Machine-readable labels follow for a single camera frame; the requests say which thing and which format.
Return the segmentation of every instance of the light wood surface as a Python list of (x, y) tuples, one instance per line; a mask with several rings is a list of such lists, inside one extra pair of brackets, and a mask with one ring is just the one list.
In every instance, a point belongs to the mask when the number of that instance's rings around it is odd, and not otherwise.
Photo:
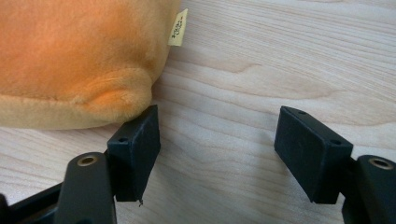
[[(119, 223), (343, 223), (308, 201), (274, 152), (279, 108), (300, 108), (355, 145), (396, 161), (394, 0), (185, 0), (184, 46), (153, 88), (162, 151), (145, 204)], [(0, 129), (0, 192), (15, 203), (105, 151), (120, 127)]]

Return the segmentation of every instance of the wood grain surface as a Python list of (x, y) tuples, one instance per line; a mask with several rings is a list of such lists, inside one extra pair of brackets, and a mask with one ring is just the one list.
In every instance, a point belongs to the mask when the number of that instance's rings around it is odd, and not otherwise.
[[(162, 151), (144, 206), (119, 223), (343, 223), (310, 203), (274, 151), (279, 108), (302, 109), (352, 142), (353, 157), (396, 161), (394, 0), (184, 0), (184, 46), (153, 87)], [(105, 151), (120, 127), (0, 129), (0, 192), (15, 203)]]

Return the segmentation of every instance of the fabric tag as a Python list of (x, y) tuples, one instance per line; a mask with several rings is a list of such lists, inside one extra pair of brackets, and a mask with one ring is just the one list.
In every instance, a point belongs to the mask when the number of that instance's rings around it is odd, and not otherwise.
[(177, 14), (174, 26), (172, 28), (171, 36), (169, 36), (169, 46), (181, 46), (183, 44), (183, 37), (184, 31), (186, 30), (188, 12), (189, 10), (186, 8), (182, 12)]

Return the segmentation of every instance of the stuffed animal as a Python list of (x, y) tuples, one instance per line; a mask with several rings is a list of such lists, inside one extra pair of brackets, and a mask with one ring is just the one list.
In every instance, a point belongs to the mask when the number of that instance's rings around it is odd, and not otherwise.
[(0, 125), (79, 129), (137, 117), (180, 0), (0, 1)]

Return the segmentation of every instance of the plush fabric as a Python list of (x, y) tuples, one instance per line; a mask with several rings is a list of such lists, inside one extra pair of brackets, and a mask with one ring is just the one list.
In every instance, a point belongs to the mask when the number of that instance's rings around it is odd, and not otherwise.
[(151, 101), (179, 0), (0, 1), (0, 125), (124, 122)]

